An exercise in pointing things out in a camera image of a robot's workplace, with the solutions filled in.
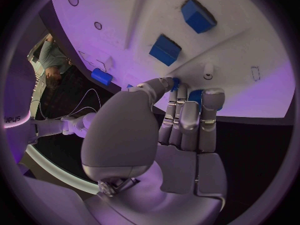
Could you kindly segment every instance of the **person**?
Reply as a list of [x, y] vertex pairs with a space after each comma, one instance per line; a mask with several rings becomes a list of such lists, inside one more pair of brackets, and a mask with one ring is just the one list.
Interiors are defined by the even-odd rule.
[[45, 70], [46, 86], [50, 89], [59, 87], [62, 75], [72, 65], [49, 34], [41, 48], [39, 61]]

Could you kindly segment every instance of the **blue object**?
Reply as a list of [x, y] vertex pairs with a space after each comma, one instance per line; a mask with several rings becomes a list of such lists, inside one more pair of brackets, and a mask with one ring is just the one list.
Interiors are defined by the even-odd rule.
[[185, 22], [200, 34], [217, 25], [213, 15], [196, 0], [188, 0], [181, 8]]
[[199, 104], [199, 111], [201, 112], [201, 105], [202, 105], [202, 92], [203, 90], [195, 90], [195, 91], [191, 91], [189, 96], [188, 96], [188, 100], [189, 101], [195, 101]]
[[91, 77], [93, 79], [96, 79], [97, 81], [99, 81], [100, 83], [108, 86], [111, 81], [113, 80], [113, 76], [108, 74], [107, 72], [104, 72], [102, 70], [100, 70], [99, 68], [95, 68], [92, 73], [91, 73]]
[[180, 80], [177, 77], [173, 77], [173, 81], [174, 81], [174, 86], [172, 87], [171, 92], [177, 91], [180, 84]]
[[181, 50], [181, 47], [176, 45], [169, 38], [164, 35], [160, 35], [152, 46], [149, 54], [167, 66], [170, 66], [177, 60]]

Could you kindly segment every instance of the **cable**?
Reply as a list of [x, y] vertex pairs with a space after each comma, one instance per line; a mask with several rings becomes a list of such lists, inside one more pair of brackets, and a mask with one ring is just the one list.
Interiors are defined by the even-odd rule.
[[80, 110], [74, 112], [74, 111], [78, 108], [78, 106], [81, 104], [81, 102], [83, 101], [83, 99], [86, 97], [86, 95], [88, 94], [88, 92], [91, 91], [91, 90], [93, 90], [93, 91], [96, 93], [96, 95], [97, 95], [97, 97], [98, 97], [98, 101], [99, 101], [99, 106], [100, 106], [100, 108], [101, 108], [101, 102], [100, 102], [99, 95], [98, 95], [97, 91], [96, 91], [95, 89], [93, 89], [93, 88], [91, 88], [91, 89], [89, 89], [89, 90], [86, 91], [86, 93], [85, 93], [84, 96], [82, 97], [81, 101], [78, 103], [78, 105], [75, 107], [75, 109], [74, 109], [73, 111], [71, 111], [68, 115], [59, 116], [59, 117], [56, 117], [56, 118], [47, 118], [47, 117], [44, 116], [44, 114], [43, 114], [43, 112], [42, 112], [42, 108], [41, 108], [41, 102], [40, 102], [39, 100], [33, 100], [32, 102], [34, 102], [34, 101], [39, 101], [39, 111], [40, 111], [40, 114], [41, 114], [41, 116], [42, 116], [44, 119], [47, 119], [47, 120], [61, 119], [61, 118], [67, 117], [67, 116], [74, 115], [74, 114], [80, 112], [81, 110], [87, 109], [87, 108], [93, 109], [94, 112], [97, 113], [97, 111], [96, 111], [94, 108], [90, 107], [90, 106], [86, 106], [86, 107], [84, 107], [84, 108], [82, 108], [82, 109], [80, 109]]

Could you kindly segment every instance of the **gray shirt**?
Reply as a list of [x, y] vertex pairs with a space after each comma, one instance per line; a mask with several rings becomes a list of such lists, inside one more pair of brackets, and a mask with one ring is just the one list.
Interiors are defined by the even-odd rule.
[[56, 43], [45, 41], [39, 55], [39, 61], [46, 70], [57, 66], [60, 74], [63, 74], [70, 67], [68, 58], [61, 52]]

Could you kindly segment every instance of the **dark hair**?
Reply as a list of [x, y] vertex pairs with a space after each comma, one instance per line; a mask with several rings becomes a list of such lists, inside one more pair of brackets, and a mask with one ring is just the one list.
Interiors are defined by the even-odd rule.
[[46, 86], [50, 89], [57, 89], [62, 83], [61, 79], [55, 79], [53, 76], [46, 77]]

